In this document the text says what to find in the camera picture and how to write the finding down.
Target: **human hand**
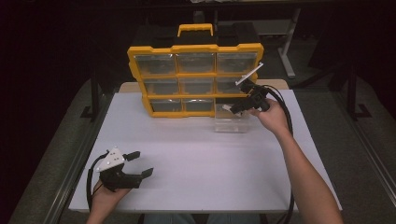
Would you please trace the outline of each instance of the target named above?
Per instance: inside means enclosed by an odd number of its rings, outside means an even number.
[[[102,181],[99,180],[93,188],[92,209],[87,224],[102,223],[129,191],[131,189],[116,189],[113,192],[103,186]]]
[[[282,132],[289,131],[289,125],[286,120],[285,113],[277,101],[271,99],[265,99],[270,105],[267,111],[260,111],[255,108],[251,108],[248,112],[256,116],[262,125],[274,133],[275,135],[281,134]]]

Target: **human arm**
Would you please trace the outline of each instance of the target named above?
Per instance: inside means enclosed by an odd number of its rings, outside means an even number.
[[[280,104],[267,100],[266,112],[250,109],[279,142],[289,174],[291,189],[305,223],[343,223],[337,203],[327,184],[301,151],[291,135]]]
[[[107,189],[99,180],[93,188],[92,209],[87,224],[100,224],[116,208],[119,201],[131,191],[130,189],[116,189],[115,192]]]

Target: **yellow storage organizer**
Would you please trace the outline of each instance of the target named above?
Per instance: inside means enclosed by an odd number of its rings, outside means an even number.
[[[142,27],[128,49],[129,66],[152,117],[214,117],[217,98],[246,96],[234,83],[263,55],[251,23],[219,27],[217,33],[206,23],[182,24],[167,35],[155,30]],[[257,74],[250,79],[255,82]]]

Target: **white table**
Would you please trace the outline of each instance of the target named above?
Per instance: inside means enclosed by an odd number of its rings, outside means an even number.
[[[293,91],[281,93],[297,142],[334,193]],[[143,108],[141,93],[116,93],[69,209],[88,212],[87,170],[99,155],[117,146],[122,153],[141,151],[139,159],[125,163],[124,173],[154,167],[140,189],[122,199],[119,211],[286,211],[290,182],[281,148],[256,118],[249,122],[248,133],[215,133],[213,118],[154,119]],[[92,184],[98,177],[94,173]]]

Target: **clear plastic bin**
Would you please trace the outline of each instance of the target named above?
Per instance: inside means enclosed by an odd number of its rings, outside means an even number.
[[[215,53],[179,53],[176,54],[179,73],[210,73],[215,71]]]
[[[153,112],[179,112],[181,111],[180,99],[152,99],[149,100]]]
[[[173,75],[176,73],[173,54],[135,55],[142,76]]]
[[[181,94],[211,94],[213,93],[213,77],[179,78]]]
[[[186,111],[212,111],[213,99],[182,99]]]
[[[218,74],[248,73],[254,68],[257,53],[218,53]]]
[[[178,94],[177,78],[144,79],[148,94],[172,95]]]
[[[248,132],[248,118],[249,113],[244,112],[242,115],[236,116],[232,112],[225,110],[224,105],[233,104],[223,104],[216,99],[215,103],[215,132],[217,133],[247,133]]]
[[[235,85],[241,77],[216,77],[216,93],[241,93]]]

